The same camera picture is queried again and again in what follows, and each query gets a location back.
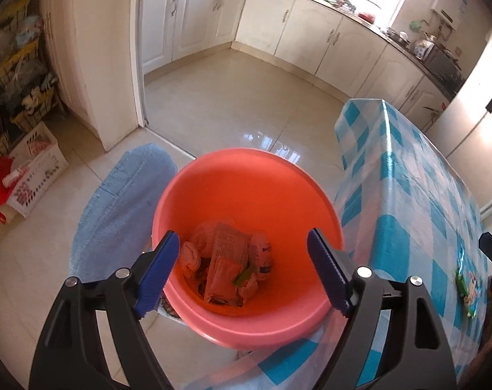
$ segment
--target baseboard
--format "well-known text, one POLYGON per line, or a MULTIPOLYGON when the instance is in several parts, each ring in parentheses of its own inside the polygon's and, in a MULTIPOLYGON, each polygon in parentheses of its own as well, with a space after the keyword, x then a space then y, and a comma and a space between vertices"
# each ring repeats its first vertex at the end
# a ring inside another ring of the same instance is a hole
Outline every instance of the baseboard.
POLYGON ((231 48, 232 43, 224 43, 221 45, 216 45, 210 48, 207 48, 206 50, 199 51, 194 54, 190 54, 189 56, 177 59, 172 61, 169 64, 165 64, 164 66, 159 67, 156 70, 153 70, 151 72, 148 72, 144 76, 144 82, 145 86, 148 85, 150 82, 153 82, 156 79, 159 79, 161 76, 166 75, 167 73, 170 73, 174 70, 180 69, 183 66, 186 66, 187 64, 193 63, 197 60, 204 59, 208 56, 212 56, 213 54, 216 54, 221 51, 226 51, 231 48))
POLYGON ((281 58, 274 56, 273 54, 266 53, 265 51, 258 50, 250 45, 239 43, 238 41, 234 41, 231 44, 231 49, 241 51, 249 56, 255 57, 257 59, 263 60, 267 63, 273 64, 274 66, 280 67, 281 69, 289 72, 300 79, 303 79, 310 84, 313 84, 315 87, 321 89, 322 91, 328 93, 333 96, 337 100, 345 103, 350 97, 341 92, 339 89, 335 88, 332 85, 329 85, 327 82, 324 82, 322 79, 317 78, 315 75, 309 73, 301 69, 300 67, 295 66, 294 64, 288 63, 281 58))

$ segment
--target door frame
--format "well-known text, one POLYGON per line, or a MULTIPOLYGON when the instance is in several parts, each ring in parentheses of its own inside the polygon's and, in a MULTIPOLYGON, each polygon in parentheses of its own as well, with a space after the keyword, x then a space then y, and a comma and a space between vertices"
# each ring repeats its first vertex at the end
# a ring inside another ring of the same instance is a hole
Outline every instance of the door frame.
POLYGON ((141 59, 141 13, 143 0, 131 0, 130 41, 131 41, 131 73, 136 116, 139 127, 148 126, 145 114, 145 79, 143 76, 143 60, 141 59))

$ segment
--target small bottle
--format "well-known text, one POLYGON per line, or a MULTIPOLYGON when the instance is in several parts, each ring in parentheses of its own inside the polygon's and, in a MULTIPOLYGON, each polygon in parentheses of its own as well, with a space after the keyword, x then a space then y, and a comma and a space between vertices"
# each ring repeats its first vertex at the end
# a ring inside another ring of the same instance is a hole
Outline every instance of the small bottle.
POLYGON ((266 234, 254 232, 249 242, 249 250, 257 280, 267 280, 271 274, 271 243, 266 234))

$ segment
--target blue towel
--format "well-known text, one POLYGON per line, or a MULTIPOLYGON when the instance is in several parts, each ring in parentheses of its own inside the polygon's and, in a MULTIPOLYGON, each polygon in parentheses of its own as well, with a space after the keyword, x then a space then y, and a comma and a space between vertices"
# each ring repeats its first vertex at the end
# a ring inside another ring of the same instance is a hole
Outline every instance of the blue towel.
POLYGON ((78 223, 70 276, 87 283, 131 267, 149 241, 158 200, 176 173, 172 158, 156 144, 123 154, 78 223))

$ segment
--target metal screw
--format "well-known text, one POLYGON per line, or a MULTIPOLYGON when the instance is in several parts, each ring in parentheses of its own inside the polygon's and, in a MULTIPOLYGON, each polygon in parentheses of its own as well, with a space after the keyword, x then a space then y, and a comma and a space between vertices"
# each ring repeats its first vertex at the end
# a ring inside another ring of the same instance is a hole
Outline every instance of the metal screw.
POLYGON ((116 277, 118 277, 119 279, 125 279, 130 275, 131 271, 128 268, 120 268, 118 271, 116 271, 116 277))
POLYGON ((68 279, 65 280, 64 284, 68 288, 73 288, 78 284, 78 279, 76 277, 69 277, 68 279))
POLYGON ((360 277, 368 279, 372 275, 372 270, 368 267, 360 267, 356 270, 360 277))
POLYGON ((414 286, 421 286, 423 283, 423 279, 419 276, 411 276, 410 283, 412 283, 414 286))

